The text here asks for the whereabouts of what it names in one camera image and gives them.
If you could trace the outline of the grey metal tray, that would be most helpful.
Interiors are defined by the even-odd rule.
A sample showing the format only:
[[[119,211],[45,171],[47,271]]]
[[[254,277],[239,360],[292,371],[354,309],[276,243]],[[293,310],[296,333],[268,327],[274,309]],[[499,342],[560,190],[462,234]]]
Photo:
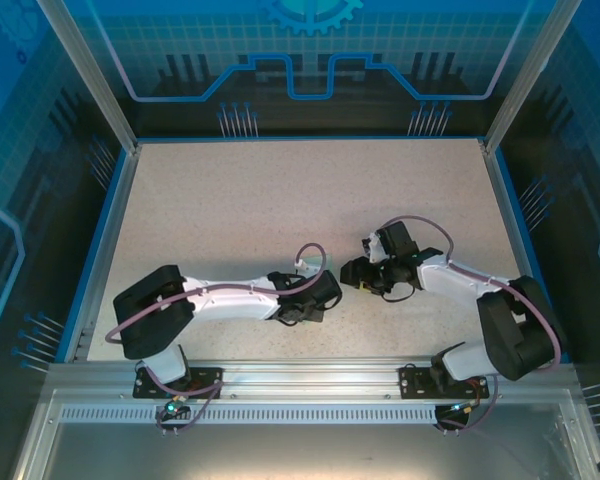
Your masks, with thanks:
[[[470,430],[432,425],[67,424],[36,412],[10,480],[600,480],[574,400],[505,404]]]

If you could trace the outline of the long aluminium mounting rail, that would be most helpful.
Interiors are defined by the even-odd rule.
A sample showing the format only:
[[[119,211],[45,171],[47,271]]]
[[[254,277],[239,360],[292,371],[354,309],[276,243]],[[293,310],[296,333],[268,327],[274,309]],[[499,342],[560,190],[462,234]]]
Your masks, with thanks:
[[[192,360],[193,367],[224,371],[224,403],[396,403],[400,400],[398,369],[427,366],[424,356],[332,359]],[[41,397],[121,403],[131,399],[135,367],[129,361],[54,364]],[[505,404],[552,404],[583,397],[575,368],[560,365],[512,382],[499,380],[498,400]]]

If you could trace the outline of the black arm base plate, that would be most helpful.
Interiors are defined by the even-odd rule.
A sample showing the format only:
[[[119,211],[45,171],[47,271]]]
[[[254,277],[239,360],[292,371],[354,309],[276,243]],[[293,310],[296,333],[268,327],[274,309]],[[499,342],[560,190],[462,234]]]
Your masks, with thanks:
[[[224,370],[217,367],[190,367],[187,376],[173,381],[167,385],[168,389],[179,392],[194,391],[189,398],[208,398],[216,389],[216,385],[223,380]],[[144,367],[136,371],[132,396],[136,399],[167,399],[173,397],[152,380]]]
[[[471,400],[488,399],[491,394],[485,377],[454,380],[446,371],[408,363],[398,370],[402,399]]]

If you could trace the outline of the aluminium side rail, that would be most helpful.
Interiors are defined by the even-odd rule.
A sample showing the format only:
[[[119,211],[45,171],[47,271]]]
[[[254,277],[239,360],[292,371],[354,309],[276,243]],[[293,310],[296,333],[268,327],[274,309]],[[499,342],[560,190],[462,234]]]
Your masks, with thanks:
[[[484,137],[478,138],[478,144],[519,272],[522,276],[527,275],[537,282],[543,292],[543,298],[550,304],[537,255],[531,244],[530,233],[503,154],[499,147],[489,151]]]
[[[116,163],[56,351],[56,363],[73,362],[84,330],[97,324],[140,152],[141,148],[134,153],[122,150]]]

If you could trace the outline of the aluminium frame post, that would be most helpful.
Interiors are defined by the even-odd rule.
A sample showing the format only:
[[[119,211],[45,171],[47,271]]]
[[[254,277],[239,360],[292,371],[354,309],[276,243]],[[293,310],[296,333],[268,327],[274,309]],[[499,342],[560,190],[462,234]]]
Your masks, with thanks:
[[[531,47],[511,89],[501,104],[483,141],[483,153],[494,157],[582,0],[556,0]]]
[[[63,0],[36,0],[117,140],[135,154],[137,138]]]

